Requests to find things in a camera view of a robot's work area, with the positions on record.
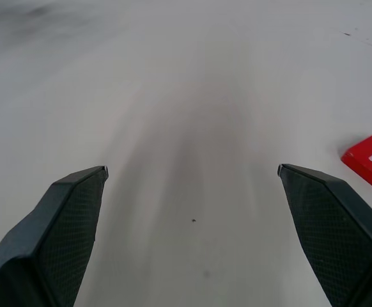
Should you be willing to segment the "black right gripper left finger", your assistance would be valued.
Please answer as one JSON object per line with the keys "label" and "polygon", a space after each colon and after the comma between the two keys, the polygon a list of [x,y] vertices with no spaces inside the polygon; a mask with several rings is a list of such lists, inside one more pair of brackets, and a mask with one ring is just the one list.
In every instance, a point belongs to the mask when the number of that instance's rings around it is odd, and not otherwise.
{"label": "black right gripper left finger", "polygon": [[55,181],[0,242],[0,306],[73,306],[95,243],[108,169]]}

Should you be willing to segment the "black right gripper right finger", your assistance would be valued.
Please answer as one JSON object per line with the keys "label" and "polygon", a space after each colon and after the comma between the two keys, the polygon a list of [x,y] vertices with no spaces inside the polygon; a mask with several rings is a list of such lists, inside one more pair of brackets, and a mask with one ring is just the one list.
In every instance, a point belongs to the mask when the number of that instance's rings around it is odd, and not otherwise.
{"label": "black right gripper right finger", "polygon": [[372,208],[344,180],[281,164],[300,245],[332,306],[372,306]]}

